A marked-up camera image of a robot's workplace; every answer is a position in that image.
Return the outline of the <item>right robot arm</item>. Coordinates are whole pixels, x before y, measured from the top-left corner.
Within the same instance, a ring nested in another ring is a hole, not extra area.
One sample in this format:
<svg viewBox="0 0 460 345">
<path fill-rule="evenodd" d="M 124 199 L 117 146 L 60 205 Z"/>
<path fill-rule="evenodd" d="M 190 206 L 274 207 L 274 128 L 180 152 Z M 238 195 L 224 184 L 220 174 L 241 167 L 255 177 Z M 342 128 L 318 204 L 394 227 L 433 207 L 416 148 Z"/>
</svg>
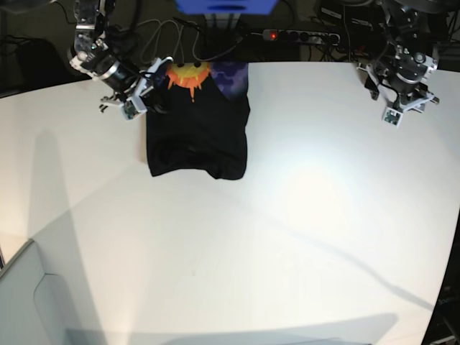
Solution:
<svg viewBox="0 0 460 345">
<path fill-rule="evenodd" d="M 75 2 L 75 39 L 69 63 L 75 70 L 112 90 L 110 96 L 100 100 L 100 112 L 114 107 L 125 119 L 132 120 L 157 109 L 158 105 L 152 100 L 160 84 L 159 75 L 173 58 L 156 57 L 147 69 L 135 65 L 130 57 L 136 47 L 127 45 L 134 39 L 142 2 L 135 2 L 134 14 L 126 30 L 109 24 L 114 8 L 114 1 Z"/>
</svg>

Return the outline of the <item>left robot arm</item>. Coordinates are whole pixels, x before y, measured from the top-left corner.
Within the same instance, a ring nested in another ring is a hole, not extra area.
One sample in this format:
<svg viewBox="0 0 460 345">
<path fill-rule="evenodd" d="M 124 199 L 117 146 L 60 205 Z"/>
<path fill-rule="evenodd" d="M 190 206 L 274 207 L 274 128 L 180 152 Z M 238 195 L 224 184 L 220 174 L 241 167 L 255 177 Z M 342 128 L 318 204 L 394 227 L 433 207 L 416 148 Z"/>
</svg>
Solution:
<svg viewBox="0 0 460 345">
<path fill-rule="evenodd" d="M 422 42 L 419 11 L 400 1 L 381 1 L 385 14 L 385 45 L 369 63 L 356 69 L 366 73 L 364 87 L 373 100 L 383 98 L 382 120 L 395 127 L 409 111 L 422 114 L 426 104 L 439 104 L 428 79 L 438 68 L 438 48 Z"/>
</svg>

